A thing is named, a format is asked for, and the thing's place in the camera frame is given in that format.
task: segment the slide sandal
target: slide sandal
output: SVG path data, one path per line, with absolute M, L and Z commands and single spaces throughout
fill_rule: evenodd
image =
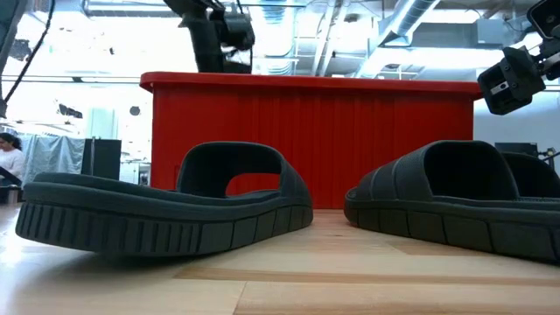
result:
M 227 196 L 244 173 L 279 174 L 277 190 Z M 276 150 L 204 143 L 183 161 L 177 191 L 44 173 L 24 188 L 16 233 L 28 240 L 122 256 L 196 256 L 237 249 L 307 227 L 309 191 Z
M 502 152 L 524 200 L 535 197 L 560 198 L 558 174 L 539 158 L 527 154 Z
M 558 263 L 560 202 L 533 197 L 520 196 L 492 145 L 441 141 L 366 175 L 345 215 L 359 228 Z

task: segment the wooden surface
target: wooden surface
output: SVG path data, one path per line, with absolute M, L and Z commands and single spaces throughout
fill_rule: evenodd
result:
M 560 314 L 560 268 L 377 234 L 304 230 L 202 259 L 122 259 L 14 235 L 0 208 L 0 314 Z

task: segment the red counter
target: red counter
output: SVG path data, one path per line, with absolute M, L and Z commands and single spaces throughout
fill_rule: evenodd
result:
M 210 73 L 145 73 L 153 93 L 151 184 L 173 189 L 181 161 L 207 141 L 277 148 L 299 171 L 315 208 L 342 208 L 375 167 L 440 139 L 473 138 L 476 83 Z M 232 194 L 277 186 L 245 175 Z

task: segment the person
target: person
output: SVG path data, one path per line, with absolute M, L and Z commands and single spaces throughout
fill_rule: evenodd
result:
M 24 176 L 25 156 L 21 151 L 21 139 L 7 132 L 0 133 L 0 168 L 3 168 L 19 180 Z M 1 186 L 20 184 L 10 180 L 9 176 L 0 175 L 0 177 Z

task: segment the gray curtain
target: gray curtain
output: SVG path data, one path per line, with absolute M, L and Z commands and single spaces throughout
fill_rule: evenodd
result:
M 25 154 L 23 186 L 42 172 L 81 173 L 85 139 L 67 136 L 22 136 L 21 140 Z

